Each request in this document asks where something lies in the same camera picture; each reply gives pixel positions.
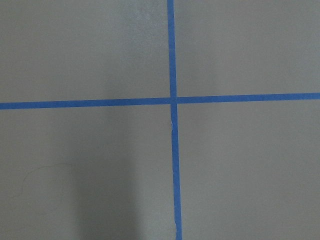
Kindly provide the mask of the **brown paper table mat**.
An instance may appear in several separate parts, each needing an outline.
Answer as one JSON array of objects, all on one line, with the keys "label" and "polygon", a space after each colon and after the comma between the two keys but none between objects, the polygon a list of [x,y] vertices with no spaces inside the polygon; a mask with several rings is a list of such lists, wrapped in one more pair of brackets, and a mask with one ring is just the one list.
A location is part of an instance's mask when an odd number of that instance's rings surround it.
[{"label": "brown paper table mat", "polygon": [[3,240],[317,240],[317,0],[3,0]]}]

